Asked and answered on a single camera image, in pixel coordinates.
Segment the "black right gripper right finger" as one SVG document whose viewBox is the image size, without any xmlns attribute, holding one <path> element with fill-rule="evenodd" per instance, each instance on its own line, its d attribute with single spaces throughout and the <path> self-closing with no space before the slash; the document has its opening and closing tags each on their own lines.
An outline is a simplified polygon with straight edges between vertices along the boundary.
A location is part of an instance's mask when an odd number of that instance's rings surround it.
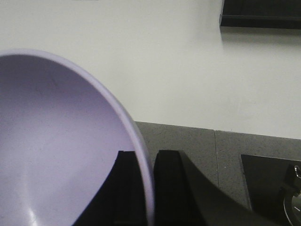
<svg viewBox="0 0 301 226">
<path fill-rule="evenodd" d="M 252 210 L 241 156 L 219 184 L 181 151 L 159 151 L 154 173 L 158 226 L 278 226 Z"/>
</svg>

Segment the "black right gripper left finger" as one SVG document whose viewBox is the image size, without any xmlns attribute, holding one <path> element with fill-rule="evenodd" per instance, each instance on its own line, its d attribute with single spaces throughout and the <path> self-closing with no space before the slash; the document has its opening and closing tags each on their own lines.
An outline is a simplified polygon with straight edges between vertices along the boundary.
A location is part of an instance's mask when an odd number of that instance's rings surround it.
<svg viewBox="0 0 301 226">
<path fill-rule="evenodd" d="M 118 152 L 105 182 L 74 225 L 147 225 L 144 187 L 134 151 Z"/>
</svg>

